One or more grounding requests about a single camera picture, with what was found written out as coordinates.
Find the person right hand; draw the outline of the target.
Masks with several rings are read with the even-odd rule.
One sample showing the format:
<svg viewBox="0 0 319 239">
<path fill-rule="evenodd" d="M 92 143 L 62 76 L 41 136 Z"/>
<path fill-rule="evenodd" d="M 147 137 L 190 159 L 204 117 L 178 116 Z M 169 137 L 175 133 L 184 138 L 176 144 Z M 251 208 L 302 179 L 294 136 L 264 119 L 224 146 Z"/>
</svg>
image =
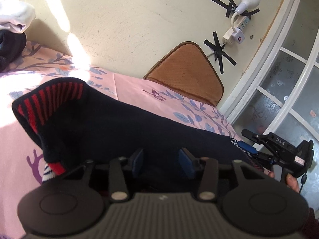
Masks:
<svg viewBox="0 0 319 239">
<path fill-rule="evenodd" d="M 299 193 L 299 184 L 296 178 L 291 174 L 288 174 L 286 177 L 287 187 L 291 188 L 293 191 Z"/>
</svg>

